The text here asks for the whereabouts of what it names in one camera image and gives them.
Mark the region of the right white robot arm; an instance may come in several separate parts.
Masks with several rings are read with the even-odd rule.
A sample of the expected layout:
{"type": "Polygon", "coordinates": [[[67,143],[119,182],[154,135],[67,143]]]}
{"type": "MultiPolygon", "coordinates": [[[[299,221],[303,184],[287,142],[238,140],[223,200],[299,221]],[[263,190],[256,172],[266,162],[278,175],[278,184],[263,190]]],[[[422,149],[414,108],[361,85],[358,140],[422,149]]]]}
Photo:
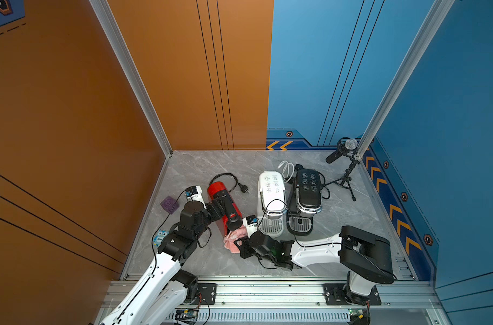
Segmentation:
{"type": "Polygon", "coordinates": [[[323,286],[329,305],[379,306],[377,284],[393,284],[391,244],[381,236],[353,226],[328,238],[276,240],[260,231],[234,241],[242,258],[257,257],[275,268],[293,270],[315,264],[341,264],[349,269],[346,283],[323,286]]]}

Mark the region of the white coffee machine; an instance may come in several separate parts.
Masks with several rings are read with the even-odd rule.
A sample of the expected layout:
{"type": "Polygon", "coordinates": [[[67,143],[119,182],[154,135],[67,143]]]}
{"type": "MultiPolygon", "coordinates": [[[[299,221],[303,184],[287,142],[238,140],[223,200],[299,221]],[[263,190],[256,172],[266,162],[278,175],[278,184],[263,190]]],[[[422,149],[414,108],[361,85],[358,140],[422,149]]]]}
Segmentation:
{"type": "Polygon", "coordinates": [[[277,171],[264,171],[257,184],[259,230],[271,237],[279,237],[284,231],[286,213],[287,197],[282,175],[277,171]]]}

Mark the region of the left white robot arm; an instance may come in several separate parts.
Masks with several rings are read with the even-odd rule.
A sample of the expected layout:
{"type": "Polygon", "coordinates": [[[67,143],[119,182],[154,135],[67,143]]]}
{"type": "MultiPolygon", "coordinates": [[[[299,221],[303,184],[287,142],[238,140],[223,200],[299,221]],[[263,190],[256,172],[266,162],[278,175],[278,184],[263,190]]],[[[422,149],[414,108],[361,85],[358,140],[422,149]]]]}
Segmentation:
{"type": "Polygon", "coordinates": [[[199,246],[199,238],[223,217],[221,204],[188,201],[147,271],[101,324],[161,324],[184,302],[196,297],[198,279],[182,266],[199,246]]]}

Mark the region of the pink cloth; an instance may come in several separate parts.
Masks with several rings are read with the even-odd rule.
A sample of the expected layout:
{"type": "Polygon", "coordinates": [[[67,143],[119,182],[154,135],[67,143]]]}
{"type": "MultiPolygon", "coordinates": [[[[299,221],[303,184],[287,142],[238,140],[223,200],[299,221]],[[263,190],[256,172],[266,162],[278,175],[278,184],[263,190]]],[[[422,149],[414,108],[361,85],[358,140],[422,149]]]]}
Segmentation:
{"type": "Polygon", "coordinates": [[[239,254],[240,249],[234,243],[237,240],[245,237],[248,237],[247,229],[245,226],[241,226],[240,228],[231,231],[228,235],[224,237],[224,247],[231,253],[239,254]]]}

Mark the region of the black coffee machine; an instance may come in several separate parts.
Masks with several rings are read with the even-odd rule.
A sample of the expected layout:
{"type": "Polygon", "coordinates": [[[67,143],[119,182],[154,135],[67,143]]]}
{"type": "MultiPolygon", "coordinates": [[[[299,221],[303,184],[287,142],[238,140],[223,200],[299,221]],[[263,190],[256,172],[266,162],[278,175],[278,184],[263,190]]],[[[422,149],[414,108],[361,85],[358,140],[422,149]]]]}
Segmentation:
{"type": "Polygon", "coordinates": [[[313,230],[314,216],[322,211],[320,174],[315,169],[295,165],[292,190],[287,211],[287,228],[296,236],[308,236],[313,230]]]}

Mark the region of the red coffee machine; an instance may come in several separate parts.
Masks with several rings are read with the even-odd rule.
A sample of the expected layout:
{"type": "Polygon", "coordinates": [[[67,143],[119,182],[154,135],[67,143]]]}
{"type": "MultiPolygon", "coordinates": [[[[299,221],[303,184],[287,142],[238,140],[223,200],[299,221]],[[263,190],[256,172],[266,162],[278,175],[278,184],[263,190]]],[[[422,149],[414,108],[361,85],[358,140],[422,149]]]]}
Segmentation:
{"type": "Polygon", "coordinates": [[[225,185],[220,181],[214,182],[208,187],[207,193],[218,212],[218,228],[223,237],[239,229],[243,225],[242,214],[225,185]]]}

